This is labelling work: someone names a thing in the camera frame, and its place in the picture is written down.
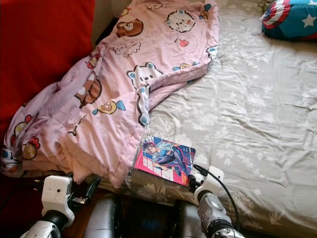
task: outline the bed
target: bed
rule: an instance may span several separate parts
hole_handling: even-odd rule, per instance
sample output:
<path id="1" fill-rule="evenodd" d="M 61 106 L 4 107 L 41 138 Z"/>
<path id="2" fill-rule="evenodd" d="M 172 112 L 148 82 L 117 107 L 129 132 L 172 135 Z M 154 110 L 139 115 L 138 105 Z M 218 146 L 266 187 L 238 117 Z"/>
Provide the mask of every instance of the bed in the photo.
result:
<path id="1" fill-rule="evenodd" d="M 217 58 L 206 75 L 151 110 L 143 133 L 191 146 L 197 164 L 222 169 L 242 226 L 315 237 L 317 45 L 265 37 L 257 3 L 218 6 Z M 133 169 L 121 188 L 107 179 L 100 186 L 155 202 L 193 202 L 186 187 Z M 220 198 L 233 217 L 225 193 Z"/>

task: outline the wire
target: wire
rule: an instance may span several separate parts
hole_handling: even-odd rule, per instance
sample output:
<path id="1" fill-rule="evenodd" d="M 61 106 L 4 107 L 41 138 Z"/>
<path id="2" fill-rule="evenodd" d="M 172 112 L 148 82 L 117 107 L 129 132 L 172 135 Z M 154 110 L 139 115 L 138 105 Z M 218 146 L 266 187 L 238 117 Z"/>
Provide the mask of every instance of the wire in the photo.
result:
<path id="1" fill-rule="evenodd" d="M 193 165 L 193 166 L 194 166 L 194 168 L 196 170 L 198 170 L 204 176 L 207 176 L 208 174 L 210 174 L 215 180 L 217 180 L 221 184 L 223 189 L 226 191 L 226 193 L 228 194 L 228 197 L 229 197 L 229 199 L 230 199 L 230 201 L 232 203 L 232 206 L 233 206 L 233 209 L 234 209 L 234 213 L 236 215 L 236 230 L 239 232 L 240 231 L 240 218 L 239 218 L 238 209 L 237 209 L 237 206 L 236 206 L 235 202 L 233 201 L 233 198 L 232 198 L 230 192 L 228 191 L 227 187 L 223 184 L 223 182 L 220 179 L 218 179 L 215 175 L 213 175 L 207 169 L 205 169 L 205 168 L 203 168 L 203 167 L 201 167 L 199 165 L 196 165 L 196 164 Z"/>

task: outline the pink blanket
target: pink blanket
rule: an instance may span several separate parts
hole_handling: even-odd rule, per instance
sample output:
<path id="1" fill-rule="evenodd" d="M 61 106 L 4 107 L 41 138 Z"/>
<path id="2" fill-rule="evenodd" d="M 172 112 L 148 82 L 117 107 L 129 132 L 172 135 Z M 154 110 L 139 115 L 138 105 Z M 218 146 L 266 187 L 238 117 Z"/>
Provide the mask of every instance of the pink blanket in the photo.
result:
<path id="1" fill-rule="evenodd" d="M 90 56 L 15 114 L 1 171 L 73 171 L 124 182 L 149 111 L 204 75 L 218 44 L 213 0 L 134 0 Z"/>

